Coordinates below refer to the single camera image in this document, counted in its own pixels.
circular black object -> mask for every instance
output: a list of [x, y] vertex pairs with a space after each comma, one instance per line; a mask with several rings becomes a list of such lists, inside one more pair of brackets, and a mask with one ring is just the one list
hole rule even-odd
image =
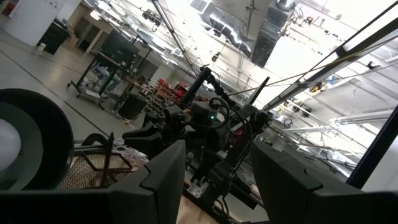
[[41, 132], [42, 161], [23, 190], [54, 189], [64, 178], [73, 159], [74, 140], [69, 120], [52, 100], [30, 90], [0, 90], [0, 103], [26, 112]]

black monitor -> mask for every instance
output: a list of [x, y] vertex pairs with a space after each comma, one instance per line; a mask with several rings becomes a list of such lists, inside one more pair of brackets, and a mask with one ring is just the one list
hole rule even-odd
[[100, 51], [111, 57], [115, 62], [126, 62], [127, 64], [131, 63], [133, 55], [139, 53], [139, 49], [116, 30], [112, 30], [102, 44]]

speaker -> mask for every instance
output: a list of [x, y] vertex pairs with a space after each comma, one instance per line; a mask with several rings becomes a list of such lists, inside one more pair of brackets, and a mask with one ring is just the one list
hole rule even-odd
[[73, 159], [63, 111], [30, 90], [0, 90], [0, 190], [54, 189]]

wire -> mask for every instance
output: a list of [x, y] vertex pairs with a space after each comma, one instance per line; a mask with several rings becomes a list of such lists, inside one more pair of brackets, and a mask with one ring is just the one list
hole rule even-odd
[[[356, 75], [350, 75], [350, 76], [342, 77], [342, 78], [335, 78], [335, 79], [333, 79], [333, 81], [336, 81], [336, 80], [344, 80], [344, 79], [347, 79], [347, 78], [353, 78], [353, 77], [358, 77], [358, 76], [361, 76], [361, 75], [370, 74], [370, 73], [372, 73], [372, 72], [377, 72], [377, 71], [380, 71], [380, 70], [383, 70], [383, 69], [386, 69], [386, 68], [389, 68], [389, 67], [393, 67], [393, 66], [395, 66], [395, 65], [398, 65], [398, 63], [392, 64], [392, 65], [388, 65], [388, 66], [385, 66], [385, 67], [382, 67], [382, 68], [379, 68], [379, 69], [369, 70], [369, 71], [367, 71], [367, 72], [360, 73], [360, 74], [356, 74]], [[293, 85], [293, 84], [295, 84], [295, 85], [303, 85], [303, 84], [312, 84], [312, 83], [316, 84], [316, 83], [318, 83], [318, 82], [324, 82], [324, 81], [326, 81], [326, 80], [323, 80], [323, 81], [322, 81], [322, 80], [321, 80], [321, 81], [314, 81], [314, 82], [291, 83], [291, 84], [287, 83], [287, 84], [278, 84], [278, 85], [272, 85], [272, 86], [285, 86], [285, 85]]]
[[[268, 84], [268, 85], [266, 85], [266, 86], [276, 86], [276, 85], [274, 85], [274, 84], [277, 84], [277, 83], [280, 83], [280, 82], [284, 82], [284, 81], [286, 81], [286, 80], [290, 80], [290, 79], [292, 79], [292, 78], [296, 78], [296, 77], [299, 77], [299, 76], [301, 76], [301, 77], [299, 78], [299, 79], [301, 79], [302, 77], [304, 77], [304, 76], [305, 76], [306, 74], [308, 74], [309, 72], [312, 72], [312, 71], [315, 71], [315, 70], [319, 70], [319, 69], [321, 69], [321, 68], [325, 68], [325, 67], [327, 67], [327, 66], [329, 66], [329, 65], [333, 65], [333, 64], [335, 64], [335, 63], [344, 62], [345, 60], [348, 60], [348, 59], [350, 59], [350, 58], [353, 58], [353, 57], [357, 56], [357, 54], [360, 54], [360, 53], [362, 53], [362, 52], [365, 52], [365, 51], [367, 51], [367, 50], [369, 50], [369, 49], [373, 49], [373, 48], [378, 47], [378, 46], [380, 46], [380, 45], [384, 45], [384, 44], [386, 44], [386, 43], [388, 43], [388, 42], [394, 40], [394, 39], [397, 38], [397, 37], [398, 37], [398, 35], [393, 36], [393, 37], [391, 37], [391, 38], [388, 39], [388, 40], [385, 40], [385, 41], [383, 41], [383, 42], [381, 42], [381, 43], [378, 43], [378, 44], [373, 45], [373, 46], [371, 46], [371, 47], [368, 47], [368, 48], [366, 48], [366, 49], [360, 50], [360, 51], [358, 51], [358, 52], [355, 52], [355, 53], [353, 53], [353, 54], [351, 54], [351, 55], [348, 55], [348, 56], [345, 56], [345, 57], [343, 57], [343, 58], [339, 58], [339, 59], [337, 59], [337, 60], [335, 60], [335, 61], [332, 61], [332, 62], [330, 62], [330, 63], [328, 63], [328, 64], [326, 64], [326, 65], [323, 65], [323, 66], [321, 66], [321, 67], [312, 68], [312, 69], [310, 69], [310, 70], [307, 71], [307, 72], [303, 72], [303, 73], [300, 73], [300, 74], [297, 74], [297, 75], [294, 75], [294, 76], [291, 76], [291, 77], [288, 77], [288, 78], [285, 78], [285, 79], [282, 79], [282, 80], [279, 80], [279, 81], [270, 83], [270, 84]], [[248, 89], [248, 90], [239, 91], [239, 92], [236, 92], [236, 93], [231, 93], [231, 94], [229, 94], [228, 96], [238, 95], [238, 94], [240, 94], [240, 93], [245, 93], [245, 92], [248, 92], [248, 91], [252, 91], [252, 90], [255, 90], [255, 89], [257, 89], [257, 88], [259, 88], [259, 86], [255, 87], [255, 88]]]
[[220, 75], [218, 73], [216, 73], [215, 71], [212, 71], [212, 72], [215, 73], [218, 76], [218, 85], [221, 85], [220, 84], [220, 81], [221, 81]]

ductwork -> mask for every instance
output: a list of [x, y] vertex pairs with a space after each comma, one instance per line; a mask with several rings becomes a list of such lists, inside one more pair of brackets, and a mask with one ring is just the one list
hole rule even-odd
[[298, 0], [275, 0], [268, 6], [267, 14], [257, 37], [251, 62], [263, 68], [281, 37], [281, 30], [293, 14]]
[[229, 42], [242, 51], [251, 62], [264, 68], [272, 50], [280, 38], [280, 32], [292, 15], [299, 0], [275, 0], [268, 7], [257, 40], [246, 37], [243, 33], [246, 25], [243, 21], [228, 14], [212, 3], [200, 4], [202, 0], [193, 0], [191, 6], [200, 12], [205, 28], [213, 28], [223, 34]]
[[299, 0], [275, 0], [277, 7], [284, 11], [293, 10], [299, 2]]
[[209, 18], [212, 28], [222, 33], [234, 47], [241, 50], [246, 56], [251, 57], [254, 40], [245, 37], [241, 33], [234, 17], [227, 13], [213, 11]]

